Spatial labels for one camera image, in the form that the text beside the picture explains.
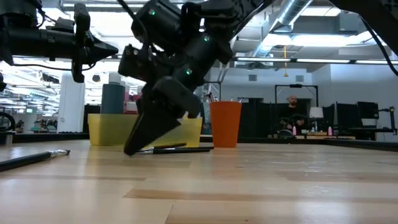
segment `ceiling pipe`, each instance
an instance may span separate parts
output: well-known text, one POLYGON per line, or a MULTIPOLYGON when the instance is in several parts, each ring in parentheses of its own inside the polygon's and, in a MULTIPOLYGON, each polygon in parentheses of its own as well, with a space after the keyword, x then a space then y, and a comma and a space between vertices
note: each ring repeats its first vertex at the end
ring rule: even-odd
POLYGON ((262 33, 262 42, 256 47, 252 53, 252 57, 265 57, 271 51, 274 46, 268 46, 264 44, 264 40, 272 30, 281 30, 288 27, 286 30, 292 30, 293 23, 299 18, 301 13, 311 4, 313 0, 284 0, 281 4, 277 16, 267 16, 264 23, 262 33))

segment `yellow container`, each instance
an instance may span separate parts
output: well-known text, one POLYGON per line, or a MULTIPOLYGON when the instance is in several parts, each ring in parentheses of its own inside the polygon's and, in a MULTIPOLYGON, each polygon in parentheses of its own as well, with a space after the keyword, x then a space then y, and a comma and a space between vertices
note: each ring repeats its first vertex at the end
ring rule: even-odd
MULTIPOLYGON (((89 114, 88 127, 92 146, 123 146, 138 115, 89 114)), ((200 143, 201 119, 183 118, 181 125, 148 145, 164 146, 186 143, 187 147, 198 147, 200 143)))

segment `ceiling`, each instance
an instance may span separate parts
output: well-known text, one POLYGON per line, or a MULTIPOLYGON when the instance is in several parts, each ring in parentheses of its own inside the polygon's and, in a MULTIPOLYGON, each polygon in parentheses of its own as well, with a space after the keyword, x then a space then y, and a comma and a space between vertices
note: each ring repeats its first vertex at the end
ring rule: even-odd
MULTIPOLYGON (((44 11, 53 19, 63 17, 73 19, 73 5, 85 3, 91 16, 91 31, 94 36, 119 49, 127 44, 141 47, 141 43, 131 32, 132 19, 116 3, 116 0, 43 0, 44 11)), ((146 0, 126 0, 133 11, 138 11, 146 0)), ((181 6, 183 0, 172 3, 181 6)), ((281 0, 276 1, 258 15, 254 16, 233 41, 233 50, 238 56, 254 56, 256 49, 268 49, 266 57, 295 58, 344 58, 344 59, 380 59, 382 54, 370 34, 366 32, 358 15, 342 12, 328 1, 314 0, 294 22, 290 32, 281 29, 269 30, 272 21, 279 14, 281 0)), ((46 21, 44 26, 51 26, 46 21)), ((69 68, 70 60, 49 62, 47 58, 16 57, 16 63, 39 63, 51 67, 69 68)), ((234 63, 231 67, 247 68, 247 63, 234 63)), ((270 65, 258 64, 259 68, 280 69, 284 63, 270 65)), ((309 72, 319 65, 291 64, 289 68, 306 68, 309 72)), ((117 72, 118 59, 106 59, 84 72, 86 77, 86 103, 99 104, 101 86, 108 82, 109 73, 117 72), (92 80, 93 75, 101 77, 100 82, 92 80)), ((60 85, 44 82, 42 74, 50 75, 61 81, 62 75, 68 72, 49 70, 41 67, 10 67, 0 63, 0 72, 4 81, 9 84, 7 91, 0 99, 0 105, 6 107, 29 105, 53 106, 57 109, 60 85)), ((133 78, 124 78, 130 86, 131 93, 136 93, 143 82, 133 78)))

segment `wall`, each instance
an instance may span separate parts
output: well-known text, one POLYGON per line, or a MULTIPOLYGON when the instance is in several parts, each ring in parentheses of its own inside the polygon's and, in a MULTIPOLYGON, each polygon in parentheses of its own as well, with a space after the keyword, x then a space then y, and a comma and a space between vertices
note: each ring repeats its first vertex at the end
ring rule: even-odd
MULTIPOLYGON (((358 101, 379 103, 379 109, 398 108, 398 77, 384 65, 326 65, 312 74, 320 86, 320 105, 336 101, 354 104, 358 101)), ((391 127, 388 113, 380 113, 379 128, 391 127)), ((392 134, 378 134, 380 141, 398 141, 392 134)))
MULTIPOLYGON (((211 79, 213 81, 217 79, 219 72, 220 70, 218 68, 211 69, 211 79)), ((221 99, 230 100, 231 97, 234 99, 237 97, 246 97, 263 98, 264 102, 274 102, 275 85, 296 84, 296 75, 304 75, 304 82, 301 84, 312 84, 311 73, 307 73, 306 69, 288 69, 287 73, 289 77, 284 77, 284 69, 278 71, 273 69, 255 69, 249 71, 244 68, 230 68, 221 86, 221 99), (257 81, 249 82, 248 75, 257 75, 257 81)), ((306 88, 278 88, 278 91, 281 91, 280 94, 278 94, 279 103, 286 102, 286 99, 290 95, 297 95, 299 98, 315 99, 314 94, 311 93, 311 91, 315 93, 314 89, 309 91, 306 88)))

